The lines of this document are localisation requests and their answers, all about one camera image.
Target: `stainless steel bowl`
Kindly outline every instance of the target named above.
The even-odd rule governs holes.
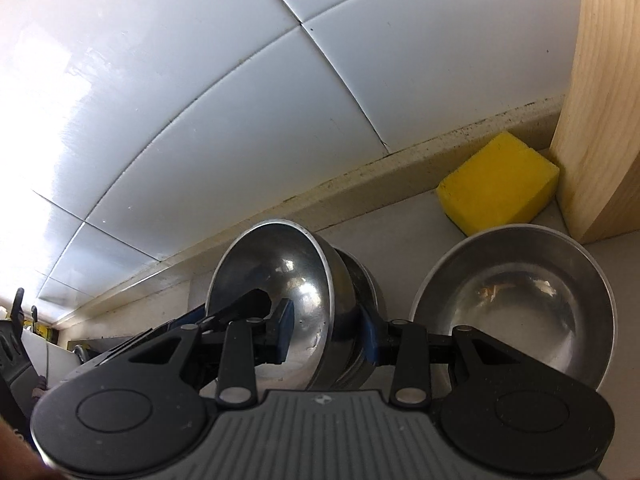
[[[545,227],[514,224],[460,242],[424,280],[411,316],[429,332],[474,326],[598,388],[616,340],[613,293],[591,255]],[[445,388],[443,370],[434,390]]]
[[[240,235],[213,274],[207,315],[253,288],[275,307],[294,303],[295,327],[286,361],[256,367],[260,392],[329,388],[343,372],[356,333],[356,300],[338,253],[321,237],[288,220],[267,220]]]
[[[382,297],[378,282],[369,272],[369,269],[352,254],[341,251],[338,248],[334,249],[340,255],[349,271],[356,294],[356,301],[369,304],[378,311],[383,319],[386,319],[385,300]],[[346,368],[332,386],[332,390],[356,390],[369,379],[374,369],[375,366],[365,359],[362,342],[360,337],[356,336],[351,357],[347,362]]]

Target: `gray plastic base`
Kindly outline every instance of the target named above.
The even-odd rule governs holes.
[[[223,413],[187,457],[147,480],[510,478],[462,458],[429,417],[390,408],[377,391],[270,392]],[[602,480],[595,471],[570,477]]]

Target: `wooden board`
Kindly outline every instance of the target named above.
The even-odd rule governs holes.
[[[581,0],[571,86],[550,154],[574,238],[640,229],[640,0]]]

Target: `kitchen utensil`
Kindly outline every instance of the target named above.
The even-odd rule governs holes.
[[[261,222],[223,255],[207,316],[254,288],[267,292],[273,306],[292,300],[295,316],[286,361],[256,367],[258,391],[331,387],[347,365],[357,329],[353,285],[338,253],[294,222]]]
[[[370,304],[370,306],[380,314],[382,319],[386,319],[385,300],[378,286],[378,282],[369,272],[369,269],[361,264],[352,254],[341,251],[336,247],[334,247],[334,249],[340,255],[349,271],[358,304]],[[369,378],[374,368],[373,363],[365,359],[364,348],[362,347],[360,334],[358,334],[347,367],[335,382],[332,390],[354,390],[361,387]]]
[[[456,245],[425,278],[410,319],[440,334],[471,325],[593,388],[616,340],[613,294],[596,261],[564,234],[530,224]],[[446,372],[434,382],[446,388]]]

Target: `round black pad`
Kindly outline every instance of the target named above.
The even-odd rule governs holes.
[[[525,433],[553,431],[569,417],[562,399],[530,390],[503,395],[495,403],[495,413],[504,424]]]
[[[440,422],[471,459],[531,476],[597,465],[614,429],[609,405],[594,390],[551,368],[521,365],[471,375],[444,399]]]
[[[78,476],[132,476],[175,460],[199,438],[206,408],[161,368],[105,365],[51,390],[31,419],[41,452]]]
[[[119,433],[143,424],[151,415],[151,401],[130,390],[108,390],[87,397],[78,418],[90,430]]]

